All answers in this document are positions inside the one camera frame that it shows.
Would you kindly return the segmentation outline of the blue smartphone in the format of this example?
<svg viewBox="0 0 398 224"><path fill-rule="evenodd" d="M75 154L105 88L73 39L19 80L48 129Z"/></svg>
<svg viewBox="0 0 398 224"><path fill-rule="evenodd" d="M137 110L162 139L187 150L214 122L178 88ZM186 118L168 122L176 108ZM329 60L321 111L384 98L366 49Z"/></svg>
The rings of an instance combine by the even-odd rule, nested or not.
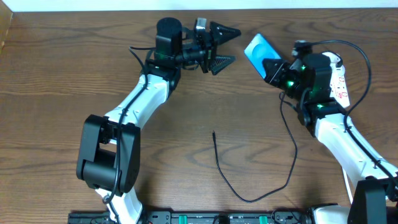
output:
<svg viewBox="0 0 398 224"><path fill-rule="evenodd" d="M263 79L265 79L267 73L264 70L262 61L264 59L281 59L279 53L261 34L254 36L252 41L244 49L244 54Z"/></svg>

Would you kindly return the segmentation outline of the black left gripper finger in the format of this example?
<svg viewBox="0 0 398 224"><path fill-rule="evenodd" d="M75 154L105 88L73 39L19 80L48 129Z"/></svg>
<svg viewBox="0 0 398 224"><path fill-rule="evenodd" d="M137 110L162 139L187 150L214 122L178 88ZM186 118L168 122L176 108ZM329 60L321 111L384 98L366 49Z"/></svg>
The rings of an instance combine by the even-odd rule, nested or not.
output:
<svg viewBox="0 0 398 224"><path fill-rule="evenodd" d="M226 27L217 22L210 22L210 34L217 44L224 44L241 35L239 29Z"/></svg>
<svg viewBox="0 0 398 224"><path fill-rule="evenodd" d="M212 75L217 75L227 66L231 65L236 60L235 56L230 55L216 55L210 63L210 71Z"/></svg>

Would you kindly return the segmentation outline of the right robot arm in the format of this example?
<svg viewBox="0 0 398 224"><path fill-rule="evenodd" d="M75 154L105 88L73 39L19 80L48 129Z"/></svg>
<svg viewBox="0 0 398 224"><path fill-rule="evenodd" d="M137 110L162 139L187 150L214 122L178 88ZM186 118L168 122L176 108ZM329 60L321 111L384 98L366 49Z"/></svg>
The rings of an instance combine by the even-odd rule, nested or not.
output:
<svg viewBox="0 0 398 224"><path fill-rule="evenodd" d="M347 115L350 102L341 57L322 52L303 55L293 63L280 57L264 58L261 64L266 83L297 100L301 124L327 147L355 187L350 207L311 207L312 223L397 223L397 207L386 205L387 200L397 201L397 186L380 166L393 178L397 167L376 152Z"/></svg>

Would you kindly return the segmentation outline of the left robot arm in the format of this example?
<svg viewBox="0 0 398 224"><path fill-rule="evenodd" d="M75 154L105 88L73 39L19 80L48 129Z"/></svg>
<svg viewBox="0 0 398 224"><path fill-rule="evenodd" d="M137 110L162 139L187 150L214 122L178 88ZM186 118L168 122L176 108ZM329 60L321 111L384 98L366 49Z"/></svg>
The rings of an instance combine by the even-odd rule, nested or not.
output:
<svg viewBox="0 0 398 224"><path fill-rule="evenodd" d="M236 58L219 55L239 29L197 18L188 29L173 17L156 24L154 47L140 60L139 81L113 110L89 115L83 124L76 176L102 198L113 223L138 223L143 205L134 190L141 159L141 131L155 110L176 89L182 70L217 75Z"/></svg>

